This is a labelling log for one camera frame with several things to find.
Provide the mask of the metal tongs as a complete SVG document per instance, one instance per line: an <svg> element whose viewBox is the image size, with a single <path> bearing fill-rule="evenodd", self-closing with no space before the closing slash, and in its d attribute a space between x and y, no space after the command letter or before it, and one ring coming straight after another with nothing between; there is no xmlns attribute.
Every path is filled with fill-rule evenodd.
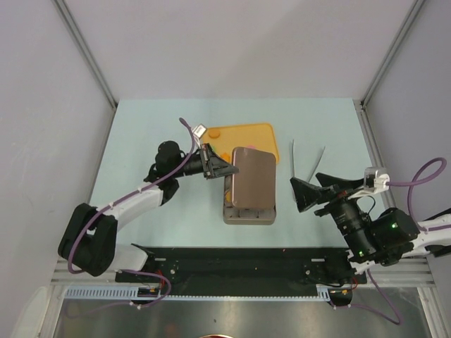
<svg viewBox="0 0 451 338"><path fill-rule="evenodd" d="M325 152L326 146L314 148L313 151L308 151L305 146L302 146L298 150L297 142L295 139L291 139L289 146L290 176L300 177L311 182Z"/></svg>

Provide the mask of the gold tin lid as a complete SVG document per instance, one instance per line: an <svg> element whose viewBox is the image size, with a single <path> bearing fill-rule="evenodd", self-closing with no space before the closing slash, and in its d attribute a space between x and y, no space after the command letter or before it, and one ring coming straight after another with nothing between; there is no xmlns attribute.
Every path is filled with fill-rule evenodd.
<svg viewBox="0 0 451 338"><path fill-rule="evenodd" d="M236 147L231 179L231 203L239 209L270 209L276 204L276 157L257 149Z"/></svg>

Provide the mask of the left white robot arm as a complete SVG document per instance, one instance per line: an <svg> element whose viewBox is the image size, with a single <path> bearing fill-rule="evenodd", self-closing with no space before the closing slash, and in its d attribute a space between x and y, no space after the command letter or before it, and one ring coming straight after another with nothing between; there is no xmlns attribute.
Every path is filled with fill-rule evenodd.
<svg viewBox="0 0 451 338"><path fill-rule="evenodd" d="M178 143L163 142L142 186L103 207L86 203L75 207L58 254L67 260L72 274L98 277L107 270L125 271L146 282L156 272L155 263L149 260L151 253L136 244L118 244L118 232L169 202L179 188L178 178L201 174L211 180L237 172L238 168L216 154L210 144L193 145L186 154Z"/></svg>

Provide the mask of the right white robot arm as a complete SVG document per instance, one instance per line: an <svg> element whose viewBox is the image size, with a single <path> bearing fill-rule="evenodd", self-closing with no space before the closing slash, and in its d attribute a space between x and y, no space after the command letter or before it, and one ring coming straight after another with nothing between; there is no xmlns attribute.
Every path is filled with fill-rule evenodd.
<svg viewBox="0 0 451 338"><path fill-rule="evenodd" d="M358 200L389 188L385 168L369 167L360 180L317 173L319 184L290 179L300 213L315 207L315 215L330 215L348 245L348 262L358 274L374 265L389 266L402 258L450 253L450 215L416 222L398 208L377 219L360 209Z"/></svg>

